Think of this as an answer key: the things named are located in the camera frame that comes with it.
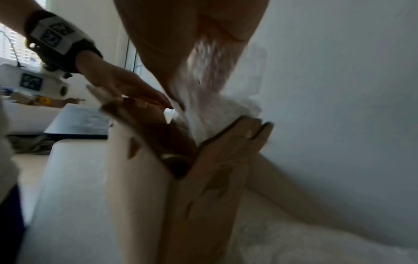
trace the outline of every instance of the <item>white table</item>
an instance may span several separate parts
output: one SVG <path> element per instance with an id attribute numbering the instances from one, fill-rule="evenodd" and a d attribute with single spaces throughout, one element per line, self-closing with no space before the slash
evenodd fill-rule
<path id="1" fill-rule="evenodd" d="M 103 192 L 105 140 L 54 145 L 19 264 L 121 264 Z M 294 218 L 247 190 L 236 223 Z"/>

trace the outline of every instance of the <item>white device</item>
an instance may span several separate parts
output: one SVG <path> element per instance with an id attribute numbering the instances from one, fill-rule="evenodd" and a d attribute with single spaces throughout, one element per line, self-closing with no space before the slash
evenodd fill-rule
<path id="1" fill-rule="evenodd" d="M 0 86 L 54 99 L 61 99 L 67 94 L 68 83 L 63 79 L 71 76 L 46 66 L 42 66 L 37 72 L 9 63 L 0 64 Z"/>

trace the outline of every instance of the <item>cardboard flap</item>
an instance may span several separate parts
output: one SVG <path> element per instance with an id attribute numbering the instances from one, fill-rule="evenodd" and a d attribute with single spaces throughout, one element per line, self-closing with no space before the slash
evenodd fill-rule
<path id="1" fill-rule="evenodd" d="M 267 142 L 272 123 L 241 117 L 199 149 L 187 177 L 199 177 L 228 167 L 249 163 Z"/>

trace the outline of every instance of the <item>floor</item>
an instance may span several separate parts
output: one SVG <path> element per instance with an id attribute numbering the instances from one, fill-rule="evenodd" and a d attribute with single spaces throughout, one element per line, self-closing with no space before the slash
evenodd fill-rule
<path id="1" fill-rule="evenodd" d="M 20 195 L 26 225 L 30 223 L 34 213 L 48 157 L 47 155 L 32 154 L 18 154 L 13 157 L 20 168 Z"/>

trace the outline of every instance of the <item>white cloth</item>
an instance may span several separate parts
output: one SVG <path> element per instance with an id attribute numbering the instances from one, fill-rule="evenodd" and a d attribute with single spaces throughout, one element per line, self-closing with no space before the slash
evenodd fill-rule
<path id="1" fill-rule="evenodd" d="M 9 194 L 9 191 L 17 184 L 19 169 L 12 161 L 13 151 L 5 138 L 8 122 L 4 113 L 3 102 L 0 100 L 0 203 Z"/>

